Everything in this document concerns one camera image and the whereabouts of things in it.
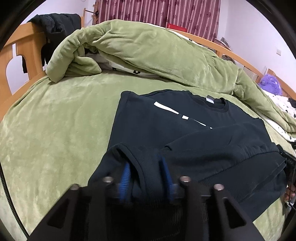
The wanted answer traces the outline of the person's hand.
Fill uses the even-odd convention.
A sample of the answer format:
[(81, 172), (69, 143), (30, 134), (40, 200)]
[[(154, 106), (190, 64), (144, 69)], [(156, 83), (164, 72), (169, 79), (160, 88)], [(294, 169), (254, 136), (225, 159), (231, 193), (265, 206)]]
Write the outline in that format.
[(287, 186), (284, 194), (285, 201), (290, 201), (295, 197), (295, 186), (290, 184)]

